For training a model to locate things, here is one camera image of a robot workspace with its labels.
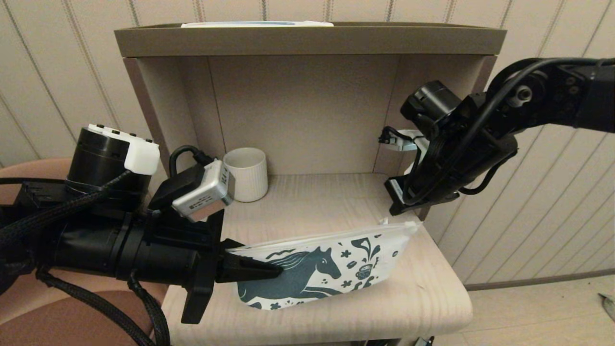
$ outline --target white pouch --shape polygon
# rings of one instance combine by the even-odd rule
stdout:
[[[277,310],[370,287],[389,277],[417,229],[416,222],[392,223],[229,249],[284,268],[275,279],[238,282],[239,298]]]

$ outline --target wall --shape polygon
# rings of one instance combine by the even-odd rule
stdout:
[[[203,20],[448,22],[509,30],[495,71],[531,56],[615,55],[611,0],[0,1],[0,166],[69,156],[87,123],[150,135],[116,28]],[[482,194],[433,207],[427,228],[460,278],[485,283],[614,268],[614,136],[530,129]]]

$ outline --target horse print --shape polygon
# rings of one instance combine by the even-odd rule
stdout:
[[[296,252],[268,263],[278,265],[284,271],[275,279],[238,282],[239,297],[243,302],[249,302],[256,297],[307,299],[325,298],[341,293],[335,289],[310,287],[307,284],[316,271],[333,279],[340,278],[339,268],[331,258],[331,248],[322,251],[318,247],[312,252]]]

